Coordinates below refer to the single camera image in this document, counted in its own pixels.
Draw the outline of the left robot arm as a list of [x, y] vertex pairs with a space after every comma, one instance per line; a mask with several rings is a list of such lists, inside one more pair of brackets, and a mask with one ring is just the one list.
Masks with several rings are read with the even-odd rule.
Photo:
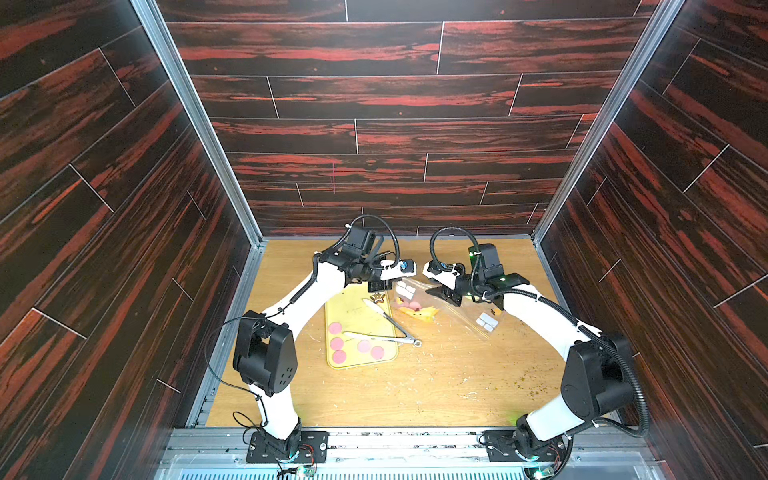
[[238, 323], [233, 369], [262, 414], [254, 433], [258, 448], [280, 462], [299, 451], [302, 424], [289, 385], [298, 369], [295, 339], [312, 316], [350, 284], [365, 284], [377, 293], [415, 275], [415, 262], [401, 257], [390, 225], [362, 214], [334, 244], [313, 255], [311, 273], [286, 297], [263, 313], [249, 311], [230, 320]]

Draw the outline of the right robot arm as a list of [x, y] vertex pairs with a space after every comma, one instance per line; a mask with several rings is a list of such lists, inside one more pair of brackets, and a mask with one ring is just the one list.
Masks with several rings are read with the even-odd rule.
[[563, 438], [589, 427], [607, 425], [635, 438], [646, 436], [650, 414], [628, 339], [605, 334], [542, 296], [524, 277], [505, 273], [494, 245], [474, 241], [468, 254], [468, 266], [431, 257], [424, 274], [439, 284], [432, 294], [454, 304], [466, 296], [494, 304], [565, 361], [557, 397], [520, 417], [505, 444], [524, 461], [565, 463], [571, 448]]

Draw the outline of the clear resealable bag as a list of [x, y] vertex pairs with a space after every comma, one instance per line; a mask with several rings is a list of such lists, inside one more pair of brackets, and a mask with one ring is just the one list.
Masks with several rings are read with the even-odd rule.
[[392, 289], [392, 309], [424, 323], [440, 321], [470, 322], [469, 312], [441, 296], [441, 288], [405, 278], [396, 280]]

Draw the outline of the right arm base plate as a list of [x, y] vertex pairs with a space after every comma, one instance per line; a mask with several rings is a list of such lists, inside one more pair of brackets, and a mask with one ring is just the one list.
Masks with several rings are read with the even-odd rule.
[[564, 436], [539, 440], [528, 430], [486, 430], [478, 436], [490, 462], [560, 463], [566, 460], [570, 442]]

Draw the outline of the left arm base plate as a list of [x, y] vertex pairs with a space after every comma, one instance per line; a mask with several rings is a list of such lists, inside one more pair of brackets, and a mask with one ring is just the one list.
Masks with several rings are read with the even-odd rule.
[[301, 430], [293, 432], [285, 440], [278, 439], [263, 430], [253, 433], [246, 462], [267, 463], [324, 463], [327, 458], [329, 432], [322, 430]]

